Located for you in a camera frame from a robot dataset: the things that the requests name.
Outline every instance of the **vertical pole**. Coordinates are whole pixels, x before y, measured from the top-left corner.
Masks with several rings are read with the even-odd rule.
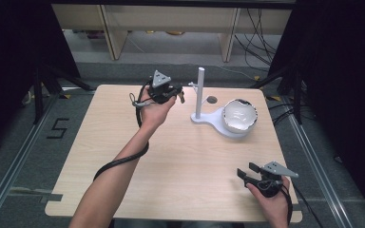
[[[197,90],[197,108],[195,111],[195,118],[199,119],[201,117],[201,107],[202,107],[202,90],[203,90],[203,78],[205,69],[200,67],[198,69],[198,90]]]

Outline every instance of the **forearm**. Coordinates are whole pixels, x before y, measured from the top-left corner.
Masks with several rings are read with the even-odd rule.
[[[143,125],[114,160],[142,151],[156,126]],[[102,173],[85,192],[70,227],[107,227],[120,206],[139,159]]]

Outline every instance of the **gray floor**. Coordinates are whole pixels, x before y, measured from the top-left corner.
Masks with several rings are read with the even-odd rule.
[[[65,31],[65,36],[83,80],[92,86],[139,85],[153,74],[155,69],[173,77],[173,80],[188,83],[195,81],[198,66],[206,69],[206,86],[248,87],[254,83],[256,76],[266,77],[266,72],[247,65],[244,51],[237,42],[232,51],[231,61],[224,63],[221,60],[216,34],[185,33],[181,36],[172,36],[165,32],[133,31],[129,33],[118,61],[110,60],[106,41],[103,39],[89,40],[83,33],[73,33],[70,30]],[[246,41],[243,35],[239,35],[239,38],[243,42]],[[276,47],[279,36],[267,36],[266,40],[271,46]],[[256,48],[254,51],[266,57],[262,51]],[[248,57],[247,62],[252,67],[267,69],[266,64],[254,57]],[[61,83],[63,86],[72,86],[67,82]],[[276,92],[278,84],[279,80],[276,80],[266,85],[262,89],[265,96],[278,96]],[[69,218],[48,217],[44,213],[44,208],[92,96],[81,92],[72,94],[69,99],[55,99],[38,139],[0,208],[0,227],[67,227]],[[50,99],[53,98],[45,98],[46,104]],[[272,107],[282,105],[282,101],[268,99],[267,104]],[[271,118],[275,119],[285,111],[285,106],[273,108]],[[326,139],[311,109],[303,107],[301,113],[302,126],[307,137],[352,224],[354,227],[365,227],[364,198],[346,169],[333,160],[335,150]],[[5,134],[0,137],[0,182],[32,129],[33,118],[33,103],[31,103],[19,109]],[[59,133],[51,130],[58,118],[69,118],[69,121],[61,122],[59,125],[65,127],[67,132],[63,139],[48,139],[48,136],[56,136]],[[294,184],[317,213],[324,227],[339,227],[289,118],[279,122],[276,131],[288,167],[300,174],[299,179],[293,180]],[[292,224],[291,227],[318,227],[304,201],[302,199],[299,201],[303,220]],[[269,227],[267,223],[249,223],[245,226]]]

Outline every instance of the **white bowl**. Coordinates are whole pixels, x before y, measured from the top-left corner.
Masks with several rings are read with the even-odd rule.
[[[237,134],[248,133],[258,118],[257,110],[251,103],[243,99],[229,102],[221,115],[226,129]]]

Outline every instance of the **stand base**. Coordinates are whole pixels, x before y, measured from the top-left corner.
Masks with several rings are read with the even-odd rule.
[[[195,112],[191,114],[191,121],[194,124],[209,124],[212,125],[219,133],[221,133],[223,136],[231,138],[231,139],[242,139],[244,138],[248,133],[233,133],[229,130],[227,130],[222,122],[221,113],[223,112],[223,107],[220,107],[218,110],[212,113],[201,113],[201,116],[197,119],[195,117]]]

